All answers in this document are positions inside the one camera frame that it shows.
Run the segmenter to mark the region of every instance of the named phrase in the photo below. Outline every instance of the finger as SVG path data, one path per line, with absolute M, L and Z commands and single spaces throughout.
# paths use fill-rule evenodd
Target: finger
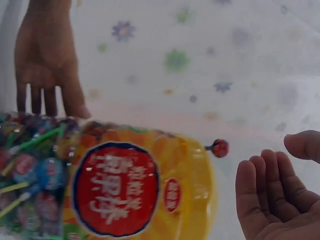
M 90 113 L 85 105 L 85 97 L 79 79 L 78 69 L 75 66 L 66 67 L 60 76 L 61 94 L 66 112 L 83 119 L 90 118 Z
M 45 113 L 49 117 L 55 117 L 58 114 L 56 87 L 44 89 Z
M 256 192 L 261 206 L 261 212 L 263 212 L 269 223 L 281 222 L 280 219 L 272 215 L 269 210 L 266 185 L 266 164 L 264 159 L 260 156 L 253 156 L 249 161 L 253 163 L 255 167 Z
M 293 165 L 288 156 L 283 152 L 277 152 L 280 179 L 286 199 L 293 204 L 300 213 L 307 213 L 320 196 L 306 189 L 299 177 L 296 176 Z
M 265 162 L 265 178 L 270 212 L 283 222 L 288 222 L 301 213 L 287 202 L 280 180 L 276 154 L 271 150 L 263 150 L 261 157 Z
M 63 107 L 64 107 L 65 115 L 68 116 L 68 117 L 74 116 L 73 109 L 72 109 L 72 107 L 69 105 L 69 102 L 67 101 L 65 94 L 62 94 L 62 102 L 63 102 Z
M 16 104 L 18 112 L 26 111 L 26 98 L 27 98 L 27 84 L 18 82 L 16 83 Z
M 320 132 L 308 130 L 284 138 L 288 152 L 299 159 L 314 160 L 320 163 Z
M 236 211 L 246 239 L 254 239 L 269 221 L 261 211 L 256 188 L 256 170 L 250 161 L 242 161 L 235 179 Z
M 34 114 L 41 114 L 41 88 L 31 85 L 31 109 Z

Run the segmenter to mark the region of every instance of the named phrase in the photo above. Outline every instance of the floral tablecloth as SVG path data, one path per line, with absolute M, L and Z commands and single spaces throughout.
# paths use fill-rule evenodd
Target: floral tablecloth
M 242 235 L 234 193 L 238 162 L 264 148 L 284 151 L 285 134 L 320 126 L 319 11 L 318 0 L 74 3 L 79 78 L 93 118 L 185 133 L 204 144 L 230 142 L 228 157 L 212 160 L 219 207 L 209 239 Z M 14 44 L 6 21 L 1 99 L 12 109 Z M 320 167 L 293 163 L 319 192 Z

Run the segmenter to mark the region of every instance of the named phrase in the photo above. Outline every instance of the yellow packaging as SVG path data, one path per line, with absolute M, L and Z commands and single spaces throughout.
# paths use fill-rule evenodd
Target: yellow packaging
M 88 123 L 64 199 L 64 239 L 205 240 L 217 209 L 211 160 L 196 140 Z

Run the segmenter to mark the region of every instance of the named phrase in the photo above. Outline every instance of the hand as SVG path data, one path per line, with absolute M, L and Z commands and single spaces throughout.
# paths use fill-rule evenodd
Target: hand
M 320 161 L 320 132 L 288 135 L 293 156 Z M 306 189 L 283 152 L 242 161 L 235 181 L 237 215 L 247 240 L 320 239 L 320 196 Z
M 70 6 L 65 4 L 68 1 L 38 2 L 30 1 L 36 7 L 33 10 L 29 5 L 16 39 L 17 109 L 26 111 L 27 84 L 30 84 L 32 112 L 41 113 L 43 89 L 46 114 L 56 116 L 56 86 L 59 86 L 66 115 L 87 119 L 90 113 L 78 79 Z

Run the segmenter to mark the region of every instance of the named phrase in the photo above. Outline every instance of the open palm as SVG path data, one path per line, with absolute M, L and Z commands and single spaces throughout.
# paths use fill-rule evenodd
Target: open palm
M 295 157 L 316 160 L 319 142 L 320 133 L 306 131 L 284 143 Z M 320 239 L 320 196 L 306 189 L 285 153 L 263 150 L 242 161 L 235 191 L 247 240 Z

